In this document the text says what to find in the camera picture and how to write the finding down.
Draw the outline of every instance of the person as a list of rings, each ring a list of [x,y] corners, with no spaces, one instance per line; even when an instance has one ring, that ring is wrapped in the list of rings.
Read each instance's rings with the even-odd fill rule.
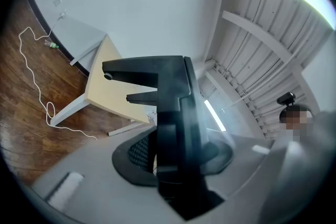
[[[280,113],[280,124],[286,130],[306,130],[312,123],[313,114],[304,104],[293,104]]]

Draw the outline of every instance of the wall outlet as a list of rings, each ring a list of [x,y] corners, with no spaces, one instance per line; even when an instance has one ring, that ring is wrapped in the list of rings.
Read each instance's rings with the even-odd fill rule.
[[[55,7],[57,7],[61,3],[62,3],[62,0],[54,0]]]

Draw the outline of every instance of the webcam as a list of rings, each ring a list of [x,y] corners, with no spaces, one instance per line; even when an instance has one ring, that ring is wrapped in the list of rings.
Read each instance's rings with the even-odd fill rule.
[[[295,94],[291,92],[287,92],[277,99],[278,104],[286,105],[286,106],[289,106],[290,104],[293,105],[294,102],[295,102]]]

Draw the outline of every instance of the table leg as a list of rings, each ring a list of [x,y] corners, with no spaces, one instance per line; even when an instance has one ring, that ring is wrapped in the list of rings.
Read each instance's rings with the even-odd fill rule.
[[[70,104],[68,104],[65,108],[63,108],[60,112],[58,112],[54,118],[51,119],[50,125],[56,126],[61,121],[65,120],[67,117],[76,113],[78,110],[86,107],[89,104],[88,101],[85,100],[84,94],[80,97],[73,100]]]
[[[82,51],[81,53],[77,54],[74,59],[70,62],[70,65],[73,66],[76,62],[78,62],[81,58],[83,58],[86,54],[88,54],[90,51],[96,49],[97,47],[99,47],[99,45],[101,44],[101,40],[94,43],[93,45],[89,46],[87,49],[85,49],[84,51]]]

